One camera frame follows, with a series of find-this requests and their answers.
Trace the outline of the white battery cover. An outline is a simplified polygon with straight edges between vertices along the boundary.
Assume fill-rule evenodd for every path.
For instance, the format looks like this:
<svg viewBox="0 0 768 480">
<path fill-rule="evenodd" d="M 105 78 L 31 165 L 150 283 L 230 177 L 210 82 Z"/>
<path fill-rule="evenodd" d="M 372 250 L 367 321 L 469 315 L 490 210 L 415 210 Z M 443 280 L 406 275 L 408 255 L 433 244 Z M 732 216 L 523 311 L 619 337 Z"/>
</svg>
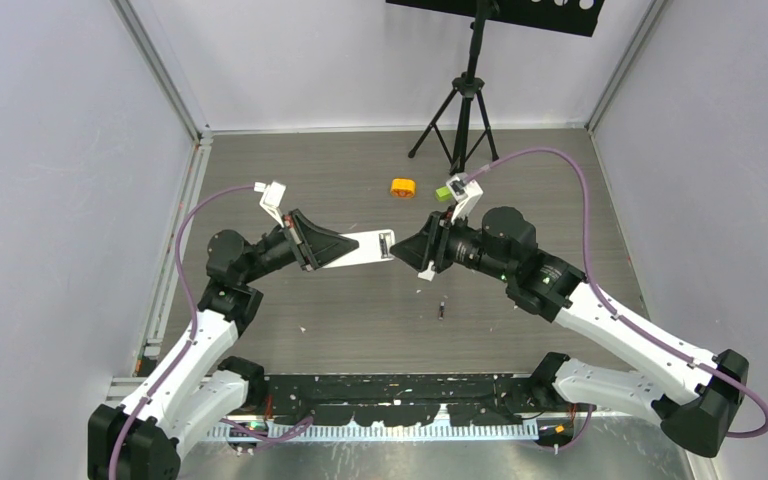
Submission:
<svg viewBox="0 0 768 480">
<path fill-rule="evenodd" d="M 417 274 L 419 279 L 431 282 L 436 275 L 434 262 L 430 262 L 428 266 Z"/>
</svg>

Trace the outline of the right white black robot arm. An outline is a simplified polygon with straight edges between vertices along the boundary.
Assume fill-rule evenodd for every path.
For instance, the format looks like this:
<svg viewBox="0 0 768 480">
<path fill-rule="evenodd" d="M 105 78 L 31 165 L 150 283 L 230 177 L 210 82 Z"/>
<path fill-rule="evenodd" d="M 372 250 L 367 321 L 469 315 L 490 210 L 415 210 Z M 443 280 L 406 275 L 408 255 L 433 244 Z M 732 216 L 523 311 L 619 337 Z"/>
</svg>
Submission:
<svg viewBox="0 0 768 480">
<path fill-rule="evenodd" d="M 480 228 L 454 211 L 434 211 L 391 254 L 422 276 L 457 264 L 504 282 L 521 310 L 583 335 L 632 371 L 588 366 L 551 352 L 534 371 L 531 397 L 544 410 L 563 403 L 607 407 L 660 427 L 696 455 L 719 454 L 743 402 L 749 362 L 685 342 L 615 301 L 584 272 L 538 246 L 536 229 L 509 206 L 489 210 Z"/>
</svg>

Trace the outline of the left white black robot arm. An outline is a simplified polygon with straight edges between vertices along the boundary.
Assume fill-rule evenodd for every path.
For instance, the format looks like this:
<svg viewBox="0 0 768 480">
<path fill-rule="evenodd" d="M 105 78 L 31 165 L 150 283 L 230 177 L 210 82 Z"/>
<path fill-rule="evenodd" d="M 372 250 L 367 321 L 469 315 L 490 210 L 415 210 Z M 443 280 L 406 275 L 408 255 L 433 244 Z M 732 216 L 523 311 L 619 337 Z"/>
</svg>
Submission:
<svg viewBox="0 0 768 480">
<path fill-rule="evenodd" d="M 174 479 L 192 448 L 231 411 L 258 412 L 267 398 L 261 365 L 227 351 L 253 322 L 263 294 L 252 282 L 297 263 L 305 272 L 354 253 L 359 240 L 300 211 L 255 243 L 222 230 L 208 243 L 208 283 L 188 328 L 152 374 L 119 405 L 88 420 L 91 479 Z"/>
</svg>

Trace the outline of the white remote control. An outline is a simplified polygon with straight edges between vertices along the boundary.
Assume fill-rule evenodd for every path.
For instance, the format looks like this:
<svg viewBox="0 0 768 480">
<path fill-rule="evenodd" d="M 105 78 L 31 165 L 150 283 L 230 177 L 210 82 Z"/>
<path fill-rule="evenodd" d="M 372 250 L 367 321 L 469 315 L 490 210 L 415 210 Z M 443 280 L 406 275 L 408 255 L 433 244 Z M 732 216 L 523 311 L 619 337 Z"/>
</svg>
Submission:
<svg viewBox="0 0 768 480">
<path fill-rule="evenodd" d="M 383 258 L 379 246 L 379 235 L 384 234 L 388 244 L 388 256 Z M 346 255 L 324 266 L 325 269 L 350 267 L 356 265 L 389 262 L 394 259 L 390 248 L 396 243 L 396 235 L 392 229 L 368 230 L 355 233 L 341 233 L 341 236 L 358 243 L 358 247 Z"/>
</svg>

